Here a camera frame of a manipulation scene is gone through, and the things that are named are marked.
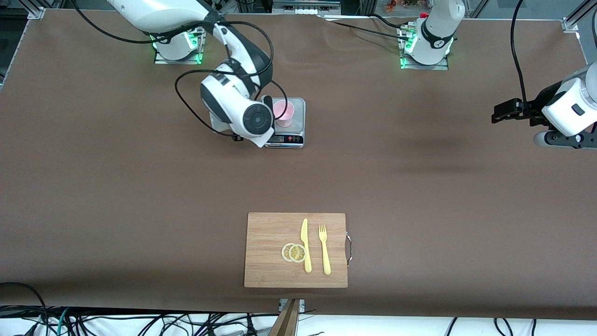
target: knife blade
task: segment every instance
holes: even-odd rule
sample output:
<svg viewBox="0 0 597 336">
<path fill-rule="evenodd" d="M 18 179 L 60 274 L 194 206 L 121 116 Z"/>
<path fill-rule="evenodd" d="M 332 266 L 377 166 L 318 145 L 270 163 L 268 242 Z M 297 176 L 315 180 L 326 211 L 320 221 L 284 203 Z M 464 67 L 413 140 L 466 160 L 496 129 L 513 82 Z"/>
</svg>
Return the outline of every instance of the knife blade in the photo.
<svg viewBox="0 0 597 336">
<path fill-rule="evenodd" d="M 304 245 L 304 271 L 311 273 L 311 257 L 309 256 L 309 235 L 307 232 L 307 219 L 303 220 L 303 227 L 300 229 L 300 240 Z"/>
</svg>

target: citrus slice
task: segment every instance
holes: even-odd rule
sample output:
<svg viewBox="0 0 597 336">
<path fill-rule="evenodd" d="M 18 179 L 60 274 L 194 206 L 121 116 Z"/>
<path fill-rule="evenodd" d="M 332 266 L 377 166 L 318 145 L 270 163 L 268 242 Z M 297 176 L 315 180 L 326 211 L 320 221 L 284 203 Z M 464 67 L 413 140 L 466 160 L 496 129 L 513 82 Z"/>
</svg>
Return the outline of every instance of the citrus slice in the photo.
<svg viewBox="0 0 597 336">
<path fill-rule="evenodd" d="M 303 262 L 306 255 L 306 250 L 303 245 L 293 245 L 290 248 L 290 259 L 294 262 Z"/>
<path fill-rule="evenodd" d="M 290 249 L 294 246 L 294 243 L 288 243 L 286 245 L 284 245 L 284 247 L 282 248 L 282 258 L 284 258 L 284 260 L 292 262 L 293 260 L 290 259 Z"/>
</svg>

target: table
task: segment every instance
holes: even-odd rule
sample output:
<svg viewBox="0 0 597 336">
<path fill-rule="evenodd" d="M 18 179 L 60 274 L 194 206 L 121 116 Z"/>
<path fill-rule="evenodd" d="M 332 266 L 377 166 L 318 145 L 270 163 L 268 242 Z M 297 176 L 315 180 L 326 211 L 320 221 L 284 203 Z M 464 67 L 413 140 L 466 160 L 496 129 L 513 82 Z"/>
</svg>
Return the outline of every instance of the table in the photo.
<svg viewBox="0 0 597 336">
<path fill-rule="evenodd" d="M 117 13 L 89 17 L 143 38 Z M 173 89 L 192 66 L 154 65 L 150 47 L 74 11 L 29 23 L 0 94 L 1 281 L 54 306 L 276 311 L 300 297 L 331 314 L 597 317 L 595 153 L 490 123 L 520 95 L 509 21 L 463 21 L 450 70 L 414 71 L 390 38 L 315 16 L 241 19 L 268 32 L 274 79 L 307 102 L 304 149 L 212 134 Z M 521 21 L 516 40 L 530 99 L 584 65 L 559 22 Z M 224 55 L 209 39 L 201 67 Z M 181 92 L 207 115 L 202 78 Z M 349 287 L 243 288 L 248 212 L 346 213 Z"/>
</svg>

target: cutting board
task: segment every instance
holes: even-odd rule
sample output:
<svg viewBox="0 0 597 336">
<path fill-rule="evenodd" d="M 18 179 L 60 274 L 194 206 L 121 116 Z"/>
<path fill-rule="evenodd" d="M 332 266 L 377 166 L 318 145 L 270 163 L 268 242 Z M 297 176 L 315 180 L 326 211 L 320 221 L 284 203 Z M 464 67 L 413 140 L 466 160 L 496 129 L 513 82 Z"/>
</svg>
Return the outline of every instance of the cutting board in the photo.
<svg viewBox="0 0 597 336">
<path fill-rule="evenodd" d="M 308 220 L 309 253 L 312 271 L 304 271 L 302 262 L 282 257 L 287 243 L 303 245 L 300 230 Z M 319 225 L 328 233 L 331 274 L 325 275 Z M 251 212 L 247 221 L 245 287 L 258 288 L 346 288 L 346 215 L 343 213 Z"/>
</svg>

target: fork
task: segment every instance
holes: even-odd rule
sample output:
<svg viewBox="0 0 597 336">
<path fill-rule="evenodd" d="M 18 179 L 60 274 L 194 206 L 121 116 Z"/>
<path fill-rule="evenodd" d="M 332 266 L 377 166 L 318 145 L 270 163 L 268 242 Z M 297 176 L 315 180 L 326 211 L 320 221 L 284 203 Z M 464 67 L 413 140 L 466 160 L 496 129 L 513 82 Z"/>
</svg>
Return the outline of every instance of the fork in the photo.
<svg viewBox="0 0 597 336">
<path fill-rule="evenodd" d="M 328 246 L 325 242 L 328 240 L 328 233 L 325 231 L 325 225 L 319 226 L 319 240 L 321 240 L 321 249 L 324 251 L 324 274 L 330 275 L 332 269 L 330 267 L 330 258 L 328 257 Z"/>
</svg>

